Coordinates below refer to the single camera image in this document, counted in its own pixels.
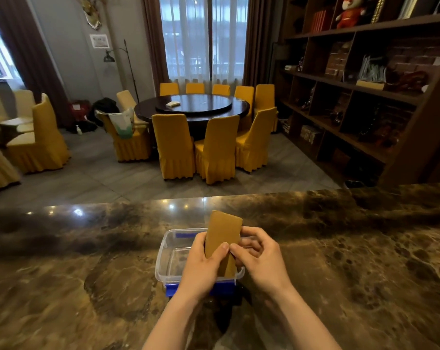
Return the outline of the white glassy shelf ornament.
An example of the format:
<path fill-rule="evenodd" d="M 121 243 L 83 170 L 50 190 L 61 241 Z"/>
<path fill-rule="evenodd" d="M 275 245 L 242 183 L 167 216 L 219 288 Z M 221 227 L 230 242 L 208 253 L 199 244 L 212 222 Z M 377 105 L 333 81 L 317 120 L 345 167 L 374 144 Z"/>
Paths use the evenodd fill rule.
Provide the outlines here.
<path fill-rule="evenodd" d="M 358 80 L 377 83 L 387 82 L 386 71 L 387 59 L 385 56 L 366 54 L 362 60 Z"/>

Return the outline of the white green tote bag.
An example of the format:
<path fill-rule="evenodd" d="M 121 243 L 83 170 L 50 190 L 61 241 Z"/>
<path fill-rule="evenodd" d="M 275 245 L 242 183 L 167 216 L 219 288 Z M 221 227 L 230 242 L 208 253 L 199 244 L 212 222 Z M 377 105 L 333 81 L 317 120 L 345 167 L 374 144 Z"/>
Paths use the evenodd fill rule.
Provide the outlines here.
<path fill-rule="evenodd" d="M 116 133 L 123 140 L 129 140 L 135 132 L 134 108 L 129 107 L 120 113 L 107 113 Z"/>

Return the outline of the person's left forearm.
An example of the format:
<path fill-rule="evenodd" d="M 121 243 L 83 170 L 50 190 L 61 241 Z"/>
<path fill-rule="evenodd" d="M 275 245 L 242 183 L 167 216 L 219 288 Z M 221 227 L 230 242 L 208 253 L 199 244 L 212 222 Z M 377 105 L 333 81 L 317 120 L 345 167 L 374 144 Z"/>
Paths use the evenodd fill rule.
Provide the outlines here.
<path fill-rule="evenodd" d="M 188 335 L 206 294 L 178 290 L 168 302 L 141 350 L 185 350 Z"/>

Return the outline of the white framed wall picture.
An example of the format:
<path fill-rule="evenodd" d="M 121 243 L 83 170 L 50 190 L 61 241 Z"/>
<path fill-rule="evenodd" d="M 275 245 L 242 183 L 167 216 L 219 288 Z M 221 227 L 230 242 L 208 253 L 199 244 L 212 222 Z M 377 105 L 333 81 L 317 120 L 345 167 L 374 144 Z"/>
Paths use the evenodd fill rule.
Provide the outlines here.
<path fill-rule="evenodd" d="M 94 49 L 110 49 L 107 34 L 90 34 L 89 38 Z"/>

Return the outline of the black floor bag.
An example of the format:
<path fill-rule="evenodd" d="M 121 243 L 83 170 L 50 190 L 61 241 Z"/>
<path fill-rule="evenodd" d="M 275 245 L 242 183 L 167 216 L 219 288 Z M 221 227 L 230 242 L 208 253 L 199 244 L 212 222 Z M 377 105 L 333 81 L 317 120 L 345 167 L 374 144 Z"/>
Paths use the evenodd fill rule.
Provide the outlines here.
<path fill-rule="evenodd" d="M 83 133 L 94 132 L 97 130 L 98 126 L 93 122 L 88 121 L 73 121 L 72 124 L 66 128 L 66 131 L 77 134 L 76 125 L 79 125 Z"/>

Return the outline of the tan rectangular pad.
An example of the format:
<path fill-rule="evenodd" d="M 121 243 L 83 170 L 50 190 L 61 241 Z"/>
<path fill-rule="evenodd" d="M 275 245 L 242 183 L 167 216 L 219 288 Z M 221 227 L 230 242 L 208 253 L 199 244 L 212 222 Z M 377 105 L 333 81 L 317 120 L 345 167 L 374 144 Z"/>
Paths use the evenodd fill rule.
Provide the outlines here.
<path fill-rule="evenodd" d="M 238 244 L 240 241 L 241 227 L 242 218 L 213 210 L 205 238 L 206 258 L 210 258 L 217 247 L 223 242 L 226 242 L 229 245 L 232 243 Z M 228 256 L 222 260 L 217 276 L 234 279 L 236 273 L 237 267 L 235 264 L 235 258 L 229 253 Z"/>

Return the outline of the row of red books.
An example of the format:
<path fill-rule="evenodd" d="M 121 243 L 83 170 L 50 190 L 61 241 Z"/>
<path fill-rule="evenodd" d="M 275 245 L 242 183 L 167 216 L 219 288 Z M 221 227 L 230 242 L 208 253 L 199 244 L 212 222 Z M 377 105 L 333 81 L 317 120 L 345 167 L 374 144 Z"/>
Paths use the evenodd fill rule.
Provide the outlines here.
<path fill-rule="evenodd" d="M 324 9 L 314 13 L 310 33 L 320 33 L 322 31 L 330 30 L 333 20 L 334 10 Z"/>

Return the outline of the stack of pale books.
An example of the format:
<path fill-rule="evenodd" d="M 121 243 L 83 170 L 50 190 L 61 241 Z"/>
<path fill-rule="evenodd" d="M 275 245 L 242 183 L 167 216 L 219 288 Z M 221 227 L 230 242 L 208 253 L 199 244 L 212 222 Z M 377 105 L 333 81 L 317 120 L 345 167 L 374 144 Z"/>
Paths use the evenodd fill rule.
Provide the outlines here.
<path fill-rule="evenodd" d="M 323 131 L 319 127 L 303 125 L 300 131 L 300 138 L 310 145 L 318 145 L 322 139 Z"/>

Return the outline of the gold picture frame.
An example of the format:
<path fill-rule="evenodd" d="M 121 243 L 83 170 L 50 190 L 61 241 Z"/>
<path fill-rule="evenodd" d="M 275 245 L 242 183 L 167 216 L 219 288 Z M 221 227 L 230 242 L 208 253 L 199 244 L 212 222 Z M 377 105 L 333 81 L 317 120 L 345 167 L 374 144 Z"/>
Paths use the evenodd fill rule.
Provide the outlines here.
<path fill-rule="evenodd" d="M 377 23 L 380 19 L 380 15 L 382 13 L 382 10 L 384 8 L 384 3 L 386 0 L 369 0 L 368 6 L 369 6 L 369 15 L 371 16 L 370 23 L 374 24 Z"/>

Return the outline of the flat tan box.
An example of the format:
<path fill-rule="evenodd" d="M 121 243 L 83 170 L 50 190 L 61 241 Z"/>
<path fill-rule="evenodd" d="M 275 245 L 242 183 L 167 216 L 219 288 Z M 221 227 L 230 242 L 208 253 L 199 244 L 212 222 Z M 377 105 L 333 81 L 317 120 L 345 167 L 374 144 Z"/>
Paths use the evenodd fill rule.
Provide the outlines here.
<path fill-rule="evenodd" d="M 364 80 L 358 80 L 356 83 L 356 86 L 369 88 L 373 90 L 380 90 L 383 91 L 386 88 L 385 82 L 371 82 L 371 81 L 364 81 Z"/>

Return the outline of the red plush toy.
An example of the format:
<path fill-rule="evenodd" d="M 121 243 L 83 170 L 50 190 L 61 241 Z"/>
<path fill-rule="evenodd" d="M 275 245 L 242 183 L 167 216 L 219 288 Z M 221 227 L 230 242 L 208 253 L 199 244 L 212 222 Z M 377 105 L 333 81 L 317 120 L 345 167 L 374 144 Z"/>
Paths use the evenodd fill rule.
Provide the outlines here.
<path fill-rule="evenodd" d="M 367 12 L 364 0 L 342 0 L 341 7 L 342 13 L 335 18 L 335 21 L 338 22 L 337 29 L 356 26 L 360 18 Z"/>

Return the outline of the person's left hand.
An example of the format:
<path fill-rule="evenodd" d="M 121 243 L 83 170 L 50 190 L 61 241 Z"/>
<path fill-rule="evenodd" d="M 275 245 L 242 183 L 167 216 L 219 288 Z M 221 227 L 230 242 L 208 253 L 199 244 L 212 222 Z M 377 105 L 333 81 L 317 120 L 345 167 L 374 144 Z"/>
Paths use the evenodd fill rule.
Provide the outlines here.
<path fill-rule="evenodd" d="M 204 246 L 206 235 L 206 232 L 196 235 L 173 300 L 181 300 L 182 303 L 199 303 L 213 288 L 217 274 L 209 274 L 206 270 L 205 260 L 207 258 Z"/>

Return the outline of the black backpack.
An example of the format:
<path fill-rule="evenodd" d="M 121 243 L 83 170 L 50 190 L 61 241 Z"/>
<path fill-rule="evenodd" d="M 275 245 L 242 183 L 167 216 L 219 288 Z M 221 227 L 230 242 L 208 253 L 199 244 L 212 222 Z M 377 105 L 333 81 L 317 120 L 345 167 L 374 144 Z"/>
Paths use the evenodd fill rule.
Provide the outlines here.
<path fill-rule="evenodd" d="M 120 113 L 120 109 L 118 108 L 116 101 L 108 97 L 97 100 L 92 104 L 89 112 L 85 116 L 85 120 L 96 124 L 98 127 L 104 127 L 104 123 L 96 117 L 95 111 L 97 110 L 104 113 Z"/>

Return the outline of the person's right hand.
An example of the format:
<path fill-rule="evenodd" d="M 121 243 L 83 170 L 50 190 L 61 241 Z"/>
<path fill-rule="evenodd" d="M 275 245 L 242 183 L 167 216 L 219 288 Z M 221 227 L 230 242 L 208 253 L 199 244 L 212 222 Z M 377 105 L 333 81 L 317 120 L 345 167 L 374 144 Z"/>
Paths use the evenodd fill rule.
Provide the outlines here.
<path fill-rule="evenodd" d="M 267 294 L 269 288 L 291 283 L 280 246 L 265 230 L 243 226 L 241 234 L 244 235 L 242 238 L 256 238 L 263 246 L 262 254 L 258 254 L 258 274 L 249 273 L 262 291 Z"/>

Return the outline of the red bag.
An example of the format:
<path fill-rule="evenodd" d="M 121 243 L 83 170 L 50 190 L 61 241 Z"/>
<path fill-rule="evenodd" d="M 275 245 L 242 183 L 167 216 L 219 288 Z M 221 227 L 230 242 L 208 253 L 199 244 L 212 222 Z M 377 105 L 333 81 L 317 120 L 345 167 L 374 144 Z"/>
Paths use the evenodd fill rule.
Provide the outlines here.
<path fill-rule="evenodd" d="M 80 122 L 86 119 L 89 114 L 91 104 L 89 100 L 74 100 L 68 102 L 69 109 L 75 121 Z"/>

